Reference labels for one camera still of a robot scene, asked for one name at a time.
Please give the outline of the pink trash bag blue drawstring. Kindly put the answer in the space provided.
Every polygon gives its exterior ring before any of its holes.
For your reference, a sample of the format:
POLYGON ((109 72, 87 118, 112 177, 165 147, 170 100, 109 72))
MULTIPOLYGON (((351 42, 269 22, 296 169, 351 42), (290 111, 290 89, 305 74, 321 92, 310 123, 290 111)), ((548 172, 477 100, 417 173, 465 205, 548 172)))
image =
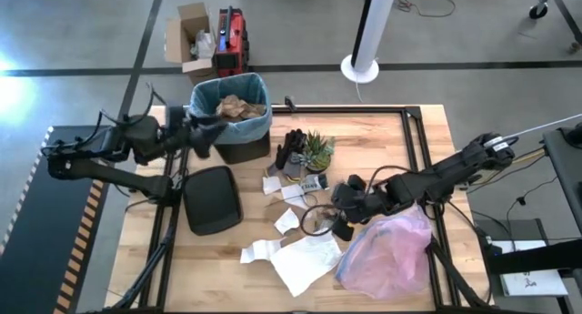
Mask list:
POLYGON ((352 241, 336 270, 344 289, 372 299, 408 297, 426 289, 426 247, 432 227, 420 206, 374 219, 352 241))

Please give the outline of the brown cardboard piece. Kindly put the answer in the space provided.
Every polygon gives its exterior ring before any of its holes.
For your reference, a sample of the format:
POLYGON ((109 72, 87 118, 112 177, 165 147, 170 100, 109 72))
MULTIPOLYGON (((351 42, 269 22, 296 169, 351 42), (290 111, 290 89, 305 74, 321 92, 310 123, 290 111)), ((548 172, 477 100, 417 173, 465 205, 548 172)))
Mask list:
POLYGON ((280 199, 269 205, 264 209, 265 219, 275 223, 280 219, 280 217, 289 209, 290 204, 280 199))

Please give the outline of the blue plastic trash bag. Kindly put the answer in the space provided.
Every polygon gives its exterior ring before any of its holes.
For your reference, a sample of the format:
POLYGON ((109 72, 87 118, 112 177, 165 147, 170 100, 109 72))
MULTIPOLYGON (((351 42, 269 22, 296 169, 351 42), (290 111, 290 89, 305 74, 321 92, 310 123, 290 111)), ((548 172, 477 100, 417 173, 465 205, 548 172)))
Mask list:
POLYGON ((216 145, 246 144, 262 138, 272 124, 272 108, 267 86, 256 73, 220 77, 194 86, 189 110, 194 116, 212 116, 223 98, 235 95, 248 104, 264 105, 266 112, 257 118, 227 123, 216 145))

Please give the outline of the black aluminium table frame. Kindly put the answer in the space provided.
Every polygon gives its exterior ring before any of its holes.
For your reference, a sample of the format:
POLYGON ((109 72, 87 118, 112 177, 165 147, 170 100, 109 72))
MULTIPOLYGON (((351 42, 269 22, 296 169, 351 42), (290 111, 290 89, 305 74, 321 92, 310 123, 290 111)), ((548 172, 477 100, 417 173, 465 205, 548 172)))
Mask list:
MULTIPOLYGON (((437 303, 467 305, 436 259, 433 269, 438 287, 428 287, 407 298, 373 300, 350 292, 335 280, 335 270, 312 283, 294 298, 272 264, 256 260, 240 263, 241 250, 259 239, 279 239, 274 223, 265 219, 267 205, 282 199, 280 192, 264 195, 262 177, 275 158, 276 144, 286 132, 301 128, 336 138, 336 151, 327 176, 331 188, 358 174, 368 181, 378 167, 395 165, 413 169, 452 155, 454 146, 443 106, 297 106, 291 113, 274 106, 270 130, 271 155, 230 166, 242 201, 241 223, 223 232, 199 237, 191 232, 183 206, 177 219, 176 239, 169 259, 156 268, 149 291, 140 304, 177 312, 358 312, 427 313, 437 303)), ((125 213, 106 306, 121 299, 146 263, 155 241, 166 232, 171 208, 147 204, 125 213)), ((434 233, 448 241, 446 250, 457 269, 480 297, 487 297, 488 280, 477 236, 454 208, 432 222, 434 233)))

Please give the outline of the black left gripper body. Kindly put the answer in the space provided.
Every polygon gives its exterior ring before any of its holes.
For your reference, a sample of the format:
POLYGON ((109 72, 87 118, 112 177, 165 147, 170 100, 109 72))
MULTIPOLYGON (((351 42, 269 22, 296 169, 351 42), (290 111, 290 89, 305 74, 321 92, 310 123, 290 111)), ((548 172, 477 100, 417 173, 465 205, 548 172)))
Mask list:
POLYGON ((167 139, 168 152, 181 147, 191 147, 196 153, 201 152, 201 132, 194 121, 184 123, 170 138, 167 139))

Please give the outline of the brown packing paper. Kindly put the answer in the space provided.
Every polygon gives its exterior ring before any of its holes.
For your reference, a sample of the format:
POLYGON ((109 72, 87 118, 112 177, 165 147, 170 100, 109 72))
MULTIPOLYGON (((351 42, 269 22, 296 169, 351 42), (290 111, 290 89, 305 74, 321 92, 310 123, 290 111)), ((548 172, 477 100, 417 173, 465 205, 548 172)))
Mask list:
POLYGON ((241 113, 244 119, 258 118, 266 112, 266 106, 262 104, 246 104, 245 111, 241 113))
POLYGON ((230 122, 247 119, 247 102, 236 95, 226 96, 216 107, 216 115, 230 122))

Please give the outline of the succulent plant in black pot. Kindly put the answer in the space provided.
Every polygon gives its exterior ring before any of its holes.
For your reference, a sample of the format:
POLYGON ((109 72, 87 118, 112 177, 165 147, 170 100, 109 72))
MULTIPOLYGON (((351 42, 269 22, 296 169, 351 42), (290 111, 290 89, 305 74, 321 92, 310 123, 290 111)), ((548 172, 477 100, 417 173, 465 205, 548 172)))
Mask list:
POLYGON ((299 163, 311 173, 324 172, 331 164, 335 145, 335 137, 323 137, 318 131, 309 131, 303 152, 298 155, 299 163))

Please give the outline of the open cardboard box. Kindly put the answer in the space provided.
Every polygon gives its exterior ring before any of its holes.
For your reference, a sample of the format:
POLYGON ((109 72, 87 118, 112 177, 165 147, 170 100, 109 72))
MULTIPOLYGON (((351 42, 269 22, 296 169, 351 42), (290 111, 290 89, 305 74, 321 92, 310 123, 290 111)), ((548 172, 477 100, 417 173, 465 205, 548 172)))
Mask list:
POLYGON ((216 36, 210 25, 210 17, 204 3, 181 5, 177 11, 178 18, 166 21, 165 59, 166 62, 178 64, 179 72, 196 85, 208 78, 213 78, 216 73, 213 57, 198 60, 192 58, 191 44, 200 30, 212 34, 215 43, 216 36))

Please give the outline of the large white paper sheet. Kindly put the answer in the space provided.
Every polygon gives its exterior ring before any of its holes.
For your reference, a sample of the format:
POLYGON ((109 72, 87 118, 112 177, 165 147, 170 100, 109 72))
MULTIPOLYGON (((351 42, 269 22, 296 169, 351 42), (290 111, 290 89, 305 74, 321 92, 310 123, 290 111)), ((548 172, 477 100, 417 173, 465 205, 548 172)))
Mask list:
POLYGON ((296 298, 342 258, 342 251, 331 233, 304 237, 279 249, 270 257, 276 273, 296 298))

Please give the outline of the black trash bin lid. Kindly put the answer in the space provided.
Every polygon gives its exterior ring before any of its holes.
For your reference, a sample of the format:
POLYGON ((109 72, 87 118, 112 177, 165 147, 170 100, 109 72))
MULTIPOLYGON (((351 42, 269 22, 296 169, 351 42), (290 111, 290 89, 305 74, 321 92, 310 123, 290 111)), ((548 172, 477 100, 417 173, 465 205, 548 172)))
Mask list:
POLYGON ((236 180, 228 166, 208 167, 188 175, 183 201, 188 226, 198 236, 222 232, 244 218, 236 180))

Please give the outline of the torn white label ANTI print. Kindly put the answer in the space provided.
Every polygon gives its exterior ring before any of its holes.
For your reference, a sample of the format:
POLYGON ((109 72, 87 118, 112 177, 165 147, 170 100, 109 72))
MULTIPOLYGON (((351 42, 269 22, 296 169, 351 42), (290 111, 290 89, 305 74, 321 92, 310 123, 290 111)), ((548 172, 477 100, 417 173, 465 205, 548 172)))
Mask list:
POLYGON ((328 190, 329 184, 326 174, 309 174, 301 180, 300 187, 307 194, 318 190, 328 190))

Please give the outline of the black plastic trash bin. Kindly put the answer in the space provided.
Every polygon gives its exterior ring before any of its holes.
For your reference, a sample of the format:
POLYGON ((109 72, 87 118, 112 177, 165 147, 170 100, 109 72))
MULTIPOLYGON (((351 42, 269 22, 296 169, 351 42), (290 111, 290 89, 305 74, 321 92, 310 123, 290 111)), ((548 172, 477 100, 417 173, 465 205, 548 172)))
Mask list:
POLYGON ((246 144, 216 145, 216 150, 227 164, 238 164, 265 157, 270 152, 269 131, 260 139, 246 144))

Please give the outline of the white paper pad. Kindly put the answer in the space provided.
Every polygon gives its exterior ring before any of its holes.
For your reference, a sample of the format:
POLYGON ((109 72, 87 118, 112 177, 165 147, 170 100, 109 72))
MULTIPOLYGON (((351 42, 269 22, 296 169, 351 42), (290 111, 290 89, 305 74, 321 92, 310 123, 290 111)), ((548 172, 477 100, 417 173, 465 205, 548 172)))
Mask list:
MULTIPOLYGON (((542 248, 546 244, 543 240, 499 240, 490 242, 491 246, 500 248, 502 254, 542 248)), ((500 275, 500 281, 506 297, 560 297, 567 295, 567 289, 556 269, 503 274, 500 275)))

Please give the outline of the grey cart leg with caster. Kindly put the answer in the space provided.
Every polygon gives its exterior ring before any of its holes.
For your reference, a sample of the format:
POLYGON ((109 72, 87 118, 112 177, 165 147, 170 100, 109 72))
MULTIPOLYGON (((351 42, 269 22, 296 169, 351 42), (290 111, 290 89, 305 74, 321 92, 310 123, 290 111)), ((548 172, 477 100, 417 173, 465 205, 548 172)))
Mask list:
POLYGON ((544 17, 547 14, 548 0, 537 0, 537 3, 530 7, 528 15, 530 19, 537 20, 544 17))

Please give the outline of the black side desk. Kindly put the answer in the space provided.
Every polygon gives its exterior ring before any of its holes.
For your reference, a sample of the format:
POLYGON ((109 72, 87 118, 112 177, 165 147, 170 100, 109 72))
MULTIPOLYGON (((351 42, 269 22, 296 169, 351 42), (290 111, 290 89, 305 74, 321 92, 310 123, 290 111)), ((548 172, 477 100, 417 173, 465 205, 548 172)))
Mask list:
POLYGON ((543 141, 574 220, 582 231, 582 122, 573 128, 546 132, 543 141))

